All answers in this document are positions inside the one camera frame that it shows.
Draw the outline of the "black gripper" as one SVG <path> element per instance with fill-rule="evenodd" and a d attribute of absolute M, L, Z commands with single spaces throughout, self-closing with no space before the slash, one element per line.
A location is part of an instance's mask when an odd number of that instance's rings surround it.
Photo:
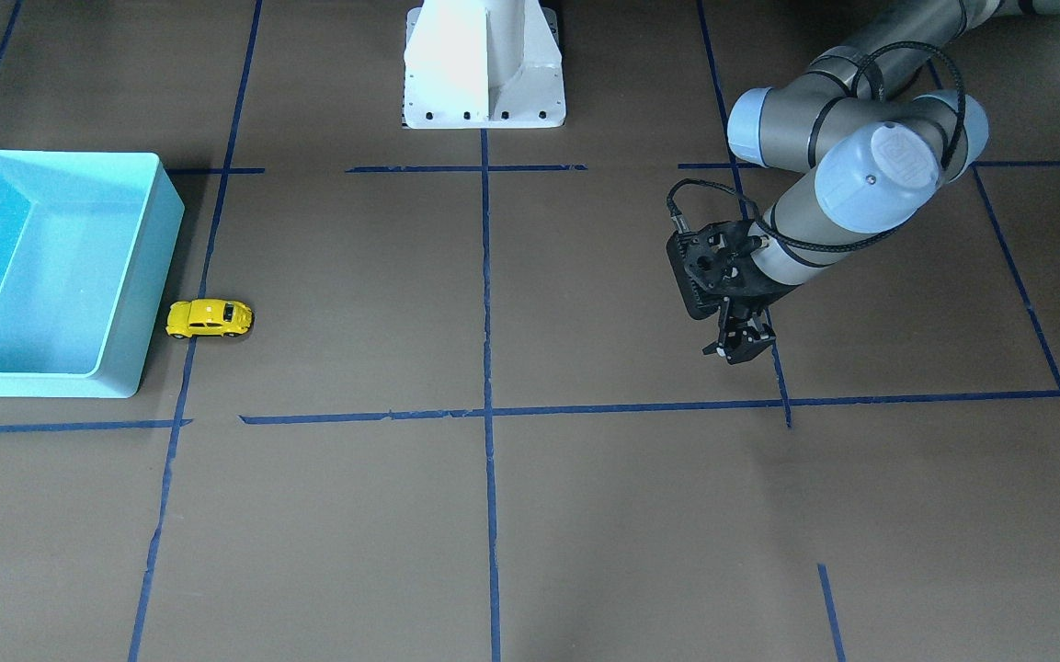
<path fill-rule="evenodd" d="M 771 280 L 757 267 L 757 235 L 750 222 L 710 223 L 697 232 L 673 232 L 666 256 L 678 285 L 682 305 L 694 320 L 718 314 L 717 339 L 702 356 L 727 363 L 747 363 L 768 350 L 776 332 L 768 306 L 789 293 L 789 286 Z"/>

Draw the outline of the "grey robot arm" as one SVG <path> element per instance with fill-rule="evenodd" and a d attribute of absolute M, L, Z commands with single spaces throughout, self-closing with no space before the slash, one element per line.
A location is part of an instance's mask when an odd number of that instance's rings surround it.
<path fill-rule="evenodd" d="M 944 47 L 1012 16 L 1060 16 L 1060 1 L 896 1 L 785 87 L 741 94 L 731 154 L 799 179 L 767 209 L 697 177 L 668 190 L 682 302 L 717 318 L 707 356 L 736 365 L 772 347 L 774 302 L 890 237 L 979 158 L 989 121 Z"/>

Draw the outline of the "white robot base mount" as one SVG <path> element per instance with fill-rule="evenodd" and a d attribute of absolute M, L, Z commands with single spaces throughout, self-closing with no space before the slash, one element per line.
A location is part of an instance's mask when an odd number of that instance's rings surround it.
<path fill-rule="evenodd" d="M 408 129 L 553 129 L 567 117 L 558 11 L 541 1 L 425 1 L 407 12 L 404 65 Z"/>

